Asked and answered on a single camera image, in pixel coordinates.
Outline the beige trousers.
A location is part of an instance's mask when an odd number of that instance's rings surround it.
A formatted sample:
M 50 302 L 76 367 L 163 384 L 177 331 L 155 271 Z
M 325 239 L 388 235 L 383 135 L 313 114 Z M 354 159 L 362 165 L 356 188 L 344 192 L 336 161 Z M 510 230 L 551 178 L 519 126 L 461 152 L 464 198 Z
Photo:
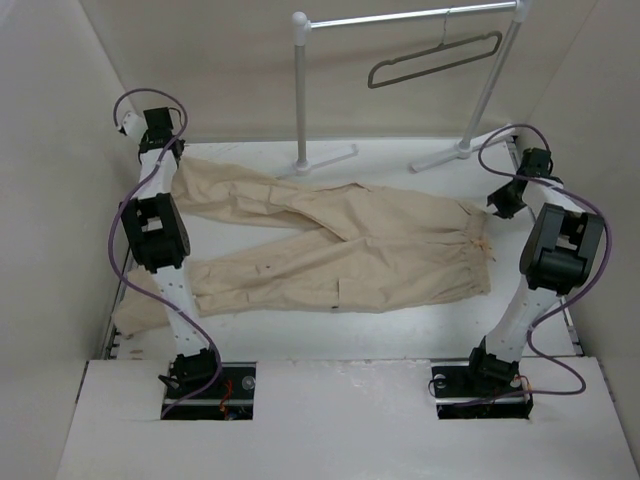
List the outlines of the beige trousers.
M 201 317 L 258 310 L 384 313 L 490 292 L 486 213 L 387 186 L 304 185 L 185 159 L 172 195 L 187 215 L 293 235 L 192 261 Z

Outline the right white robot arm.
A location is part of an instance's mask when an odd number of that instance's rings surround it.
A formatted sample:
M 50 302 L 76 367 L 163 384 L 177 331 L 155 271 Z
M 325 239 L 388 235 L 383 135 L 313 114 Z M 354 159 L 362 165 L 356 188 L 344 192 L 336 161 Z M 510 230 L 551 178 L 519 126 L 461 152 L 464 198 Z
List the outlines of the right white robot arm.
M 510 181 L 488 196 L 500 218 L 524 208 L 535 216 L 534 226 L 519 260 L 521 281 L 498 324 L 472 350 L 464 370 L 464 384 L 487 400 L 521 395 L 513 386 L 520 374 L 533 333 L 558 312 L 566 296 L 579 298 L 602 276 L 610 253 L 611 229 L 603 213 L 588 200 L 567 191 L 553 174 L 547 149 L 524 151 Z

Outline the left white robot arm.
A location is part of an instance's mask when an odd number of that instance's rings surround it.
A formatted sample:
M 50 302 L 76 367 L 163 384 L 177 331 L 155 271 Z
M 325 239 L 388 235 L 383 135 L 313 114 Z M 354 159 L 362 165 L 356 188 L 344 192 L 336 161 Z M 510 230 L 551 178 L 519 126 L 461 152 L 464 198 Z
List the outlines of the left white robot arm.
M 120 130 L 138 141 L 139 184 L 123 201 L 120 221 L 136 263 L 151 275 L 158 292 L 135 289 L 165 308 L 177 355 L 160 377 L 169 407 L 200 396 L 214 398 L 224 387 L 219 351 L 198 321 L 186 259 L 188 233 L 171 194 L 184 149 L 172 120 L 172 107 L 129 112 Z

